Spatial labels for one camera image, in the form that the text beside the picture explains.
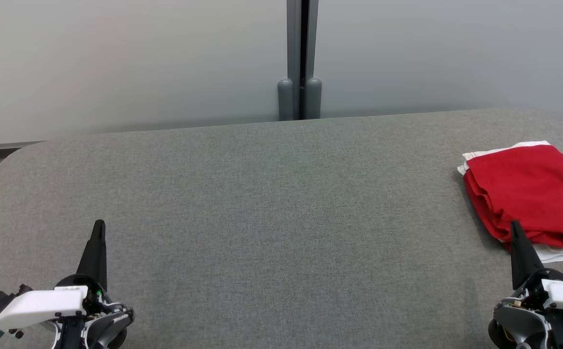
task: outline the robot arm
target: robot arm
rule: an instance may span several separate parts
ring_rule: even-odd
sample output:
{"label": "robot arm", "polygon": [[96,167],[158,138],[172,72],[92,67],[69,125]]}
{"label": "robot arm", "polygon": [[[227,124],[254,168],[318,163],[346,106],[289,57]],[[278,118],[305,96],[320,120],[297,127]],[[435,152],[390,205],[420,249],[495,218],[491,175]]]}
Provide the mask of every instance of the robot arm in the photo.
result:
{"label": "robot arm", "polygon": [[517,221],[510,230],[514,294],[494,308],[490,339],[500,349],[563,349],[563,274],[542,265]]}
{"label": "robot arm", "polygon": [[16,294],[0,292],[0,338],[21,338],[18,329],[40,323],[55,331],[53,349],[118,349],[133,322],[133,309],[111,302],[107,294],[105,223],[96,221],[77,274],[53,290],[21,285]]}

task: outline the gray fabric tabletop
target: gray fabric tabletop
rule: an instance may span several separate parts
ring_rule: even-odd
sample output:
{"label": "gray fabric tabletop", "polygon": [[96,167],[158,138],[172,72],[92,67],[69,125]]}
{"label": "gray fabric tabletop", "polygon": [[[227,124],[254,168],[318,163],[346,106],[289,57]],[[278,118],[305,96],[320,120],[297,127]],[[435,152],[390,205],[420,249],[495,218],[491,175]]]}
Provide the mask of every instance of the gray fabric tabletop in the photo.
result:
{"label": "gray fabric tabletop", "polygon": [[[107,223],[125,349],[490,348],[510,257],[461,153],[563,117],[481,110],[89,135],[0,165],[0,290],[50,289]],[[551,267],[563,271],[563,263]],[[0,348],[49,348],[27,329]]]}

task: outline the red cloth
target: red cloth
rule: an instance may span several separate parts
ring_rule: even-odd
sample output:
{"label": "red cloth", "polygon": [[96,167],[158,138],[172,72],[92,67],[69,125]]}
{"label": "red cloth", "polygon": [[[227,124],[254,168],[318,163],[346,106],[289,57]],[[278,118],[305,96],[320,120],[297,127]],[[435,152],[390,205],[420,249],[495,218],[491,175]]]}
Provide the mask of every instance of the red cloth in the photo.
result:
{"label": "red cloth", "polygon": [[532,243],[563,247],[563,154],[552,145],[521,146],[467,161],[465,186],[488,232],[511,241],[520,221]]}

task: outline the folded fabric stack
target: folded fabric stack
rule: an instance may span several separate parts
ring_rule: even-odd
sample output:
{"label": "folded fabric stack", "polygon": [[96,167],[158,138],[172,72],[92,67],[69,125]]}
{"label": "folded fabric stack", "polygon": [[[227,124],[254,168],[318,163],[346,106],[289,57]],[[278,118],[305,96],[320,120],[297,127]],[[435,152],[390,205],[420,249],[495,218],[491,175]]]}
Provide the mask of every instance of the folded fabric stack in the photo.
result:
{"label": "folded fabric stack", "polygon": [[563,154],[542,141],[463,157],[458,170],[488,232],[508,247],[518,220],[543,262],[563,261]]}

